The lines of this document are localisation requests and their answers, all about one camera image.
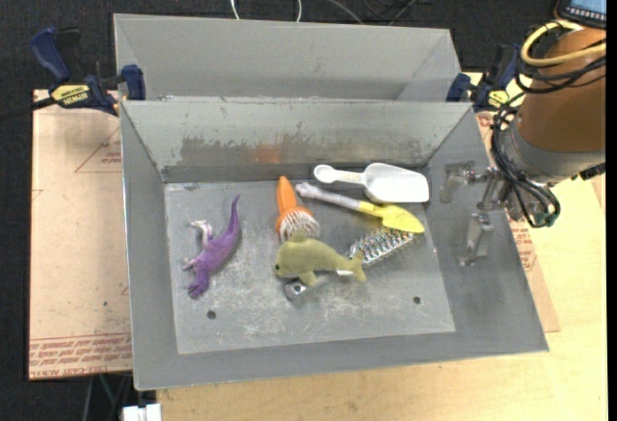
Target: gray metal bin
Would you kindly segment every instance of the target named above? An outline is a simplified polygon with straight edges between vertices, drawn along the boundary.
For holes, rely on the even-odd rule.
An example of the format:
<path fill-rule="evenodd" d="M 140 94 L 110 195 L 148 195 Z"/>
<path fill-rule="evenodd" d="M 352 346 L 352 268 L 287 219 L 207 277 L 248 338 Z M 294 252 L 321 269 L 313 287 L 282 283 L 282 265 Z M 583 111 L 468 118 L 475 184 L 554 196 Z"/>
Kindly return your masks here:
<path fill-rule="evenodd" d="M 445 166 L 472 161 L 483 167 L 489 160 L 469 105 L 443 102 L 458 72 L 449 34 L 313 25 L 116 17 L 118 65 L 133 60 L 148 80 L 148 100 L 121 104 L 139 389 L 547 348 L 504 212 L 492 214 L 489 255 L 472 267 L 457 260 L 484 187 L 469 185 L 441 204 Z M 242 39 L 231 38 L 239 28 Z M 258 50 L 279 33 L 287 36 L 285 49 L 273 49 L 269 59 L 286 60 L 287 67 L 281 76 L 274 65 L 259 74 L 249 62 L 257 55 L 261 60 Z M 346 43 L 340 39 L 350 33 Z M 430 45 L 418 54 L 416 42 L 411 53 L 408 43 L 422 36 Z M 208 48 L 196 59 L 200 40 Z M 361 45 L 375 50 L 365 61 L 380 65 L 349 66 Z M 383 69 L 394 55 L 399 62 Z M 234 56 L 235 72 L 222 56 Z M 322 74 L 315 67 L 320 60 L 327 60 Z M 367 269 L 366 283 L 337 282 L 299 303 L 288 301 L 273 272 L 279 176 L 314 183 L 315 164 L 353 169 L 376 161 L 427 176 L 431 199 L 406 205 L 425 233 Z M 360 190 L 335 190 L 362 197 Z M 208 219 L 221 232 L 238 194 L 240 242 L 210 289 L 193 300 L 186 290 L 191 275 L 182 265 L 201 242 L 190 222 Z M 377 227 L 367 216 L 300 201 L 321 223 L 320 239 L 340 252 Z"/>

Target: blue clamp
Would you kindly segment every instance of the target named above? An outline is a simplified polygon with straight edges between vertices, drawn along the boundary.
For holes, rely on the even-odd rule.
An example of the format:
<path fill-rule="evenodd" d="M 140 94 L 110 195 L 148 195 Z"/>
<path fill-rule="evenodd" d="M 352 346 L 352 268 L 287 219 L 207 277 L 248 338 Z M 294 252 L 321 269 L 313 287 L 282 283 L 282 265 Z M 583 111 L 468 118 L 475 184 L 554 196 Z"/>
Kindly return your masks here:
<path fill-rule="evenodd" d="M 126 82 L 130 99 L 146 98 L 144 74 L 136 65 L 125 66 L 121 75 L 110 79 L 102 80 L 91 74 L 83 76 L 78 44 L 77 29 L 58 33 L 54 26 L 37 32 L 30 41 L 35 58 L 55 79 L 48 90 L 52 100 L 50 104 L 56 103 L 65 108 L 93 108 L 116 115 L 118 101 L 107 92 L 107 87 L 120 82 Z M 74 88 L 69 87 L 73 85 L 71 81 L 78 81 Z"/>
<path fill-rule="evenodd" d="M 496 48 L 493 62 L 482 74 L 473 94 L 473 111 L 496 110 L 489 103 L 492 91 L 505 91 L 517 73 L 517 60 L 521 47 L 518 44 L 500 44 Z"/>
<path fill-rule="evenodd" d="M 464 98 L 468 98 L 467 93 L 470 89 L 471 77 L 465 73 L 459 73 L 447 92 L 445 102 L 461 102 Z"/>

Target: plush fish toy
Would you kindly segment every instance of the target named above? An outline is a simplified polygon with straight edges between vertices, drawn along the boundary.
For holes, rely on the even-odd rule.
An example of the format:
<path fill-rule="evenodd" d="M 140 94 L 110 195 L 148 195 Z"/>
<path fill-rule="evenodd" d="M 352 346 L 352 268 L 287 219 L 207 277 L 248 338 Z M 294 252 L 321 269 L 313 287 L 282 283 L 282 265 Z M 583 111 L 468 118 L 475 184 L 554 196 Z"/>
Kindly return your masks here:
<path fill-rule="evenodd" d="M 274 268 L 277 277 L 299 277 L 309 287 L 315 285 L 315 272 L 318 271 L 353 274 L 356 280 L 364 282 L 362 259 L 361 251 L 347 258 L 325 243 L 308 238 L 306 232 L 299 229 L 279 248 Z"/>
<path fill-rule="evenodd" d="M 233 199 L 228 228 L 218 238 L 214 238 L 212 226 L 207 224 L 206 221 L 192 223 L 193 226 L 199 227 L 202 231 L 203 250 L 182 268 L 182 270 L 193 269 L 195 272 L 195 279 L 189 285 L 189 296 L 191 298 L 198 298 L 205 292 L 210 284 L 210 275 L 223 265 L 233 249 L 240 231 L 240 222 L 235 208 L 239 198 L 238 195 Z"/>

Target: white spoon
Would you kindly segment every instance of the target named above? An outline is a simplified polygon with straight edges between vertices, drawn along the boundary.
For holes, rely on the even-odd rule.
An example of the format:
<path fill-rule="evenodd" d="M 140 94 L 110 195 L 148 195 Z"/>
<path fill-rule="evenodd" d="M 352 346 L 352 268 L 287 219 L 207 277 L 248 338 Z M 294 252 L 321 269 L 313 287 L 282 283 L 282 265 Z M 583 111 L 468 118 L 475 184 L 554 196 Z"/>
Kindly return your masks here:
<path fill-rule="evenodd" d="M 373 163 L 364 172 L 340 171 L 320 164 L 313 175 L 322 183 L 342 181 L 362 185 L 366 195 L 378 203 L 419 203 L 430 197 L 428 181 L 423 174 L 389 164 Z"/>

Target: orange brush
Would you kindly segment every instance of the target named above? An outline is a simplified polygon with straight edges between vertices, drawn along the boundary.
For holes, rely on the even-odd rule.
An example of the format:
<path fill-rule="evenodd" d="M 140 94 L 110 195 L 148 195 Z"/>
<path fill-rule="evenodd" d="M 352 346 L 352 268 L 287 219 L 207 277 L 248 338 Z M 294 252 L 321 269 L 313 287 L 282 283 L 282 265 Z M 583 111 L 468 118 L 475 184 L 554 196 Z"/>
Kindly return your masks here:
<path fill-rule="evenodd" d="M 287 241 L 297 229 L 304 230 L 309 238 L 319 236 L 319 223 L 306 207 L 298 205 L 293 187 L 284 176 L 279 178 L 277 204 L 280 215 L 275 229 L 281 236 L 281 241 Z"/>

